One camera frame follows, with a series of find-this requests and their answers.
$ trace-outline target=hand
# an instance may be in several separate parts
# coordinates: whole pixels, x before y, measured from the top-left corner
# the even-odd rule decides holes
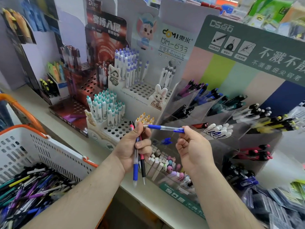
[[[215,166],[212,147],[207,139],[188,126],[183,126],[185,134],[179,134],[176,148],[181,157],[182,166],[192,177],[202,166]]]
[[[139,122],[135,130],[132,130],[122,137],[120,142],[112,151],[112,154],[117,156],[122,163],[125,173],[133,167],[135,147],[138,149],[139,154],[144,154],[145,160],[148,161],[148,158],[153,151],[151,147],[152,142],[148,139],[151,134],[150,129],[143,128],[143,124]],[[142,135],[142,141],[135,144],[135,140],[139,135]]]

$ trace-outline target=left arm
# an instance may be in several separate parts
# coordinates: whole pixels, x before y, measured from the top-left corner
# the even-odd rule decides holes
[[[135,144],[142,135],[144,140]],[[99,223],[124,175],[133,167],[134,147],[147,160],[151,153],[150,129],[142,123],[127,133],[102,164],[22,229],[93,229]]]

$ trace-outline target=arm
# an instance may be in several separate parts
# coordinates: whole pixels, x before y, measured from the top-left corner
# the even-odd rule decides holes
[[[263,228],[214,164],[208,140],[184,126],[176,148],[194,184],[208,225],[213,228]]]
[[[135,144],[136,138],[143,140]],[[152,153],[150,129],[142,123],[127,133],[112,153],[92,173],[26,224],[23,229],[96,228],[124,175],[133,167],[134,147],[146,160]]]

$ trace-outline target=right hand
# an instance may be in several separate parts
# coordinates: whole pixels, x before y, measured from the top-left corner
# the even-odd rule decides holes
[[[183,126],[184,134],[179,134],[176,148],[182,166],[191,177],[203,167],[213,167],[214,159],[210,142],[188,126]]]

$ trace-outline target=shopping basket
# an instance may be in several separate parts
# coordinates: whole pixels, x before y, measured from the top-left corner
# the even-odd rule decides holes
[[[45,135],[38,120],[12,97],[0,94],[20,110],[30,121],[28,125],[14,125],[0,132],[0,184],[21,173],[23,166],[42,162],[67,178],[82,181],[97,165],[88,157]]]

